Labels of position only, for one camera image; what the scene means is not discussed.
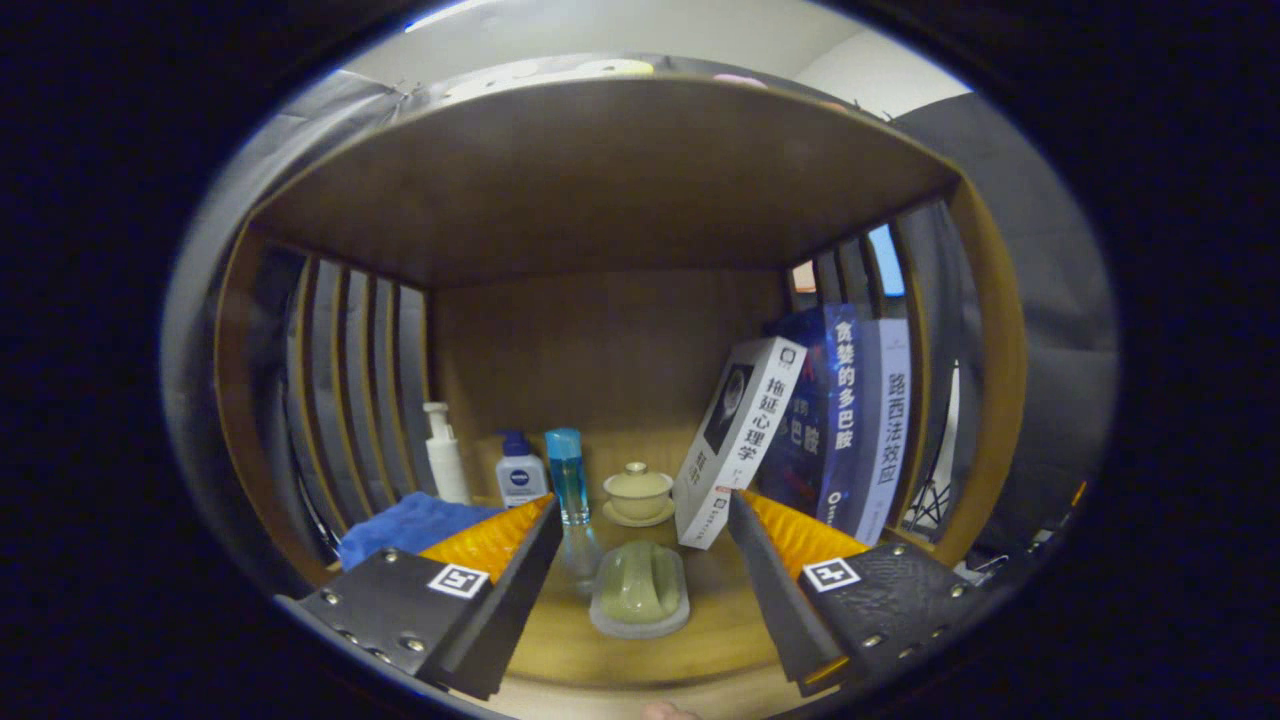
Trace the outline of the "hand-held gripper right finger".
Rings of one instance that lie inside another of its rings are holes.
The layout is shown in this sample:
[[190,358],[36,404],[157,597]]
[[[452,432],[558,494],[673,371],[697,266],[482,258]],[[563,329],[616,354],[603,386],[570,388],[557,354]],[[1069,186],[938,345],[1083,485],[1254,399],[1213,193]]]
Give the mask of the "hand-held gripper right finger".
[[804,696],[861,693],[902,675],[970,629],[984,591],[911,543],[869,547],[751,491],[730,502],[783,673]]

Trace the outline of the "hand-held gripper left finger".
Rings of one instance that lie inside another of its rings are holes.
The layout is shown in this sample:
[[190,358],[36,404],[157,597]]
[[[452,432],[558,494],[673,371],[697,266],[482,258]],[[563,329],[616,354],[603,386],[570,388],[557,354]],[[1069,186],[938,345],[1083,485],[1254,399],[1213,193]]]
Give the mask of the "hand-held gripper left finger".
[[338,656],[411,694],[495,694],[561,546],[547,495],[413,553],[384,544],[310,594],[275,603]]

